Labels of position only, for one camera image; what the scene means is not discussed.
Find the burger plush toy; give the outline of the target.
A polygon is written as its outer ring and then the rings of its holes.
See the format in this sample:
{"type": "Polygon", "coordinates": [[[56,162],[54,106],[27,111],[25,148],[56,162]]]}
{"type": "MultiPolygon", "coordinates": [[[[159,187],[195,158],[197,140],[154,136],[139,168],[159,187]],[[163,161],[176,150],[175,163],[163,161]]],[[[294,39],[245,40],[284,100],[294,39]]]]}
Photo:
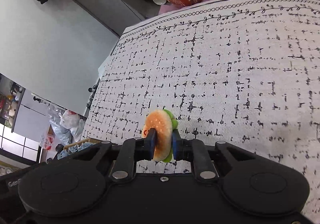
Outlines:
{"type": "Polygon", "coordinates": [[[142,138],[146,138],[149,130],[154,129],[157,134],[153,160],[170,162],[172,160],[172,133],[178,128],[178,121],[169,110],[154,110],[145,120],[142,138]]]}

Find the blue fluffy plush toy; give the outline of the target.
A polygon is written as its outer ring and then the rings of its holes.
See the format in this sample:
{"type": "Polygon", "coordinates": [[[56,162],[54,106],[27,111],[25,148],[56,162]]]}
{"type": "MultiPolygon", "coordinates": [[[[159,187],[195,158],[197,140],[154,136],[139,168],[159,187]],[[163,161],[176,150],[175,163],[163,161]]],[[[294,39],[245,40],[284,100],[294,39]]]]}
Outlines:
{"type": "Polygon", "coordinates": [[[94,143],[83,143],[80,146],[70,147],[69,149],[66,149],[66,150],[63,149],[61,152],[57,154],[57,159],[60,160],[60,159],[66,158],[67,156],[75,154],[93,145],[94,143]]]}

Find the brown cardboard box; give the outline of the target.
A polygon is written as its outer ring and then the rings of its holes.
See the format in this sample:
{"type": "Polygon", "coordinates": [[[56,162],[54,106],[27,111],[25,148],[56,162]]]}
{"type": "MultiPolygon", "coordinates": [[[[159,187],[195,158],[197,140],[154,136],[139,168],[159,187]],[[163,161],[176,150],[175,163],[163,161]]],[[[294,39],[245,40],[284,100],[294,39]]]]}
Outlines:
{"type": "Polygon", "coordinates": [[[82,145],[83,143],[100,143],[101,141],[100,140],[96,140],[96,139],[90,139],[90,138],[86,138],[86,139],[83,139],[81,141],[78,141],[78,142],[75,142],[75,143],[71,143],[69,145],[66,145],[63,147],[64,150],[66,149],[69,149],[70,147],[74,147],[74,146],[80,146],[82,145]]]}

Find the grey plastic bag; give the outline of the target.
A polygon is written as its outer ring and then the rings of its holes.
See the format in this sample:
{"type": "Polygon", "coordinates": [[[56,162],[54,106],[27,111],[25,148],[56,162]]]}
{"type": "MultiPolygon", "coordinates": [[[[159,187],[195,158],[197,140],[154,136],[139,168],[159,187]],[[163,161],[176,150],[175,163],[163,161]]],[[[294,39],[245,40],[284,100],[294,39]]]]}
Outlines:
{"type": "Polygon", "coordinates": [[[71,131],[60,125],[61,116],[65,112],[64,109],[50,104],[48,106],[47,116],[49,118],[50,125],[53,129],[55,136],[60,140],[63,145],[71,144],[72,134],[71,131]]]}

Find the white plastic bag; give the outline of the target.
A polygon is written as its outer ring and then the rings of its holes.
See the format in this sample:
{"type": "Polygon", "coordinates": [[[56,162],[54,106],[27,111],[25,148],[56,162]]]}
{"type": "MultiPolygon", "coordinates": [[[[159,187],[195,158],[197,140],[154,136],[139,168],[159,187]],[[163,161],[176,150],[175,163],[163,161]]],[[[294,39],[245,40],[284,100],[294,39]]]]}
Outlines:
{"type": "Polygon", "coordinates": [[[80,141],[85,126],[85,121],[80,115],[71,110],[66,110],[62,115],[59,114],[59,117],[60,125],[71,132],[75,142],[80,141]]]}

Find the white black patterned blanket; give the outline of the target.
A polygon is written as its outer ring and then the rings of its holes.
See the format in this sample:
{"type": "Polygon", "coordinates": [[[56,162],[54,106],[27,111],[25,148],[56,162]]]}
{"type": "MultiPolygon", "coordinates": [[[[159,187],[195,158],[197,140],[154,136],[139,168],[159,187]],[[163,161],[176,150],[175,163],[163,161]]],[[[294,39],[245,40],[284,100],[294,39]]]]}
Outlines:
{"type": "Polygon", "coordinates": [[[156,109],[185,139],[300,171],[319,223],[319,0],[213,0],[125,29],[83,135],[121,144],[156,109]]]}

